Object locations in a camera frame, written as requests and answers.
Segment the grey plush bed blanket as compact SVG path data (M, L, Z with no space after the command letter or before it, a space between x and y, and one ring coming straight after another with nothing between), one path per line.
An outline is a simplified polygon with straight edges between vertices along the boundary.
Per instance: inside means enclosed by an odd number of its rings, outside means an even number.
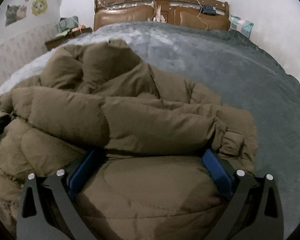
M300 83L268 53L236 31L203 31L162 23L112 24L32 60L0 87L0 96L39 75L61 47L123 40L144 62L201 83L225 106L249 112L256 127L256 177L273 175L283 239L300 239ZM0 220L0 239L17 239Z

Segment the teal folded clothes pile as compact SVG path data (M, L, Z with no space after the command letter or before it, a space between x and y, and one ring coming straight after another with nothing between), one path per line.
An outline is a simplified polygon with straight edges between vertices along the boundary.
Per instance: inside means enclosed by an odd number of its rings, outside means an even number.
M79 20L77 16L61 18L60 21L55 24L55 29L57 31L56 37L64 36L69 31L77 27L79 27Z

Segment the brown wooden nightstand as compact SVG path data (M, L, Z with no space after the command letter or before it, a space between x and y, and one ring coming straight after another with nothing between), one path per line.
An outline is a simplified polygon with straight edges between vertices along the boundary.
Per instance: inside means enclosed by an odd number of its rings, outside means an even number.
M65 42L68 42L69 40L71 40L73 38L77 38L77 37L85 35L85 34L90 34L92 32L93 32L93 30L91 28L84 28L84 29L77 30L77 31L70 31L65 36L59 36L59 37L53 38L49 41L46 41L44 44L45 44L47 50L51 51L52 49L57 48L61 44L64 44Z

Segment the brown puffer jacket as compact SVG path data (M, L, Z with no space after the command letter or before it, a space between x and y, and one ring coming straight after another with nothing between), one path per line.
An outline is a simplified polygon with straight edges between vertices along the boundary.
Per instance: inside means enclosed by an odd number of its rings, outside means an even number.
M27 176L93 153L75 204L95 236L199 239L225 208L200 159L207 149L253 173L252 115L123 40L63 46L0 96L0 220L15 236Z

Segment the brown wooden headboard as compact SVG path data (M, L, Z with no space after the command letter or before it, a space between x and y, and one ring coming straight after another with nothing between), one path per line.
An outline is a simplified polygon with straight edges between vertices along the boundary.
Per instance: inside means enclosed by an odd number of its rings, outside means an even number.
M202 5L216 7L215 16ZM218 0L95 0L93 29L126 22L159 22L200 30L230 29L228 2Z

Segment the black device on headboard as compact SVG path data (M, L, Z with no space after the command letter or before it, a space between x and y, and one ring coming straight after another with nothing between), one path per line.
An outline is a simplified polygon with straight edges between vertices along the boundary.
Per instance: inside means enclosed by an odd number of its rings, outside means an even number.
M202 14L215 16L217 14L216 7L213 5L202 5L201 11Z

